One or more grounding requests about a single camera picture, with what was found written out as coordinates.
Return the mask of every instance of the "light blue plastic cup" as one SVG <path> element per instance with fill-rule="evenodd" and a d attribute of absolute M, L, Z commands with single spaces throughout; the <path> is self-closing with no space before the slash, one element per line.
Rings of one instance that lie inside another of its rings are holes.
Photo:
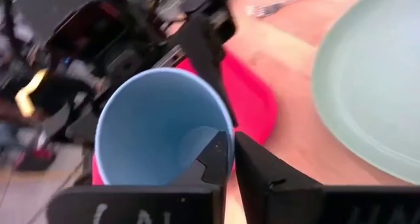
<path fill-rule="evenodd" d="M 99 174 L 105 185 L 167 185 L 219 131 L 228 135 L 231 170 L 234 127 L 216 91 L 185 70 L 147 70 L 126 81 L 99 117 Z"/>

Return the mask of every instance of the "light green plate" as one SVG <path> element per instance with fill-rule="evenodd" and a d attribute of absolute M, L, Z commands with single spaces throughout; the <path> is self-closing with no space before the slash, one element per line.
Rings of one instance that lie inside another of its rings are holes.
<path fill-rule="evenodd" d="M 361 0 L 324 39 L 316 108 L 348 149 L 420 185 L 420 0 Z"/>

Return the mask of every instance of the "tile floor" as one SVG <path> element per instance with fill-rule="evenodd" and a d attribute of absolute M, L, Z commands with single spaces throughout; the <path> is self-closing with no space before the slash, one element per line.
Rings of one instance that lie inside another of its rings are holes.
<path fill-rule="evenodd" d="M 81 149 L 65 146 L 58 151 L 58 156 L 48 172 L 12 175 L 10 185 L 0 206 L 1 224 L 47 224 L 42 214 L 31 218 L 48 202 L 51 195 L 62 186 L 63 182 L 81 161 Z M 0 171 L 0 199 L 3 196 L 9 171 Z"/>

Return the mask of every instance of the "table surface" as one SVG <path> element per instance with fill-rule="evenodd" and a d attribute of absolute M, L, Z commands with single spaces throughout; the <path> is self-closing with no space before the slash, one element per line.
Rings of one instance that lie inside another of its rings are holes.
<path fill-rule="evenodd" d="M 310 74 L 318 46 L 358 0 L 301 0 L 262 20 L 245 14 L 248 5 L 278 1 L 231 0 L 238 30 L 226 44 L 277 97 L 278 122 L 266 148 L 323 184 L 408 185 L 347 150 L 322 124 L 312 103 Z M 235 177 L 228 185 L 225 223 L 246 223 Z"/>

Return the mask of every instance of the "fork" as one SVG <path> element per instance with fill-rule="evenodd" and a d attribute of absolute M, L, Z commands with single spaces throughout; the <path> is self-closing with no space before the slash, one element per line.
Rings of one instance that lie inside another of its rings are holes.
<path fill-rule="evenodd" d="M 279 3 L 266 6 L 249 6 L 246 8 L 246 14 L 249 16 L 255 16 L 257 18 L 264 18 L 272 14 L 276 14 L 282 7 L 296 0 L 285 0 Z"/>

